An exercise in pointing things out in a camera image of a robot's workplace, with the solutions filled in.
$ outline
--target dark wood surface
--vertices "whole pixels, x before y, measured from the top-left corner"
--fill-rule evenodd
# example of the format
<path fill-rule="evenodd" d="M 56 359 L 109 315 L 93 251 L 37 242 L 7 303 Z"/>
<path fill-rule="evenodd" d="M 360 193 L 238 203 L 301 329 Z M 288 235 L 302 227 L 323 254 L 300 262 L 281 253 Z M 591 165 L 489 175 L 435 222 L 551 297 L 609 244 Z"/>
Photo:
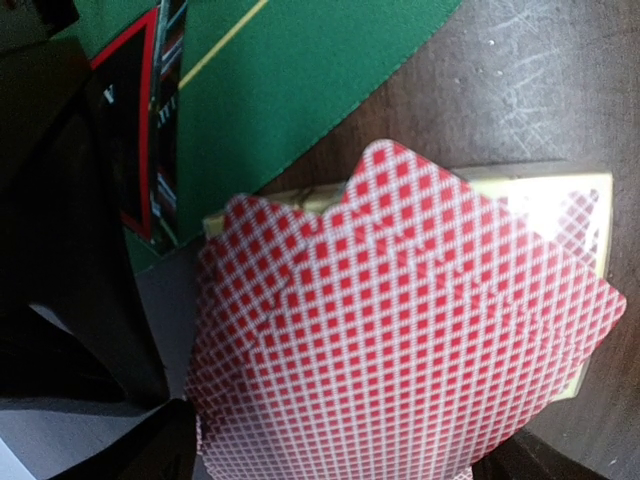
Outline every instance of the dark wood surface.
<path fill-rule="evenodd" d="M 372 140 L 451 168 L 566 160 L 615 181 L 609 281 L 628 298 L 578 398 L 528 426 L 611 479 L 640 478 L 640 3 L 465 0 L 400 70 L 263 192 L 345 180 Z"/>

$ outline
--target green mat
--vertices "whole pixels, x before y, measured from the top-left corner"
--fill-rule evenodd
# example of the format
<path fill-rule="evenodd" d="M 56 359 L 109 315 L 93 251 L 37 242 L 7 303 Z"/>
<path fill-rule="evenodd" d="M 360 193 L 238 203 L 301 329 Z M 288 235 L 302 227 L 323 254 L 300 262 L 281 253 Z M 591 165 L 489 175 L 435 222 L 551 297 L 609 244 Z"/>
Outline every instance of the green mat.
<path fill-rule="evenodd" d="M 181 90 L 180 240 L 237 192 L 280 174 L 421 46 L 460 0 L 269 0 Z M 76 0 L 70 30 L 95 55 L 152 7 Z M 256 5 L 190 0 L 183 75 Z M 128 232 L 134 268 L 156 255 Z"/>

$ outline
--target playing card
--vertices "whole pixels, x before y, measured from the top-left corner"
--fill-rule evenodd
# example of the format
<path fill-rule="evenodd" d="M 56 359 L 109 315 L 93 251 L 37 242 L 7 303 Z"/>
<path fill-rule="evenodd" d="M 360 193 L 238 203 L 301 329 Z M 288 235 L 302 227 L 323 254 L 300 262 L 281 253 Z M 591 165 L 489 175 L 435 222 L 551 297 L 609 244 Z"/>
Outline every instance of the playing card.
<path fill-rule="evenodd" d="M 217 326 L 200 329 L 188 395 L 223 419 L 201 434 L 214 478 L 466 474 L 563 389 L 625 306 L 500 203 L 390 141 L 315 223 L 298 216 L 280 235 L 257 217 L 225 233 L 203 282 L 200 321 Z M 275 261 L 238 282 L 273 245 Z M 220 379 L 224 398 L 203 400 Z"/>

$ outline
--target green felt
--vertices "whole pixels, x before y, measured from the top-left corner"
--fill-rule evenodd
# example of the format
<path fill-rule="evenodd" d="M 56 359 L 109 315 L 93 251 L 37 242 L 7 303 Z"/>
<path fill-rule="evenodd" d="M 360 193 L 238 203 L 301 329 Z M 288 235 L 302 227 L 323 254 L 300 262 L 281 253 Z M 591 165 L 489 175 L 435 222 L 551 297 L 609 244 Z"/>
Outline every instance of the green felt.
<path fill-rule="evenodd" d="M 354 110 L 460 0 L 270 0 L 180 93 L 180 240 L 237 192 L 275 178 Z M 76 0 L 89 54 L 151 6 Z M 183 74 L 254 1 L 191 0 Z M 154 255 L 129 239 L 134 267 Z"/>

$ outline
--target red playing card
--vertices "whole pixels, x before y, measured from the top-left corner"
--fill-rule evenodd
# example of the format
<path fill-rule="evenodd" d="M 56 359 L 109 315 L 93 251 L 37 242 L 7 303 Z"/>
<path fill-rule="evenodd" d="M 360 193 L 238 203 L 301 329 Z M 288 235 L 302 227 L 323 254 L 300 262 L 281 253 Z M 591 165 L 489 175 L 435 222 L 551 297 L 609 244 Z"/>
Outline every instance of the red playing card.
<path fill-rule="evenodd" d="M 234 212 L 202 285 L 187 394 L 214 478 L 450 479 L 624 310 L 559 245 L 393 142 L 367 149 L 342 205 L 286 222 L 298 236 L 262 228 L 267 210 Z"/>

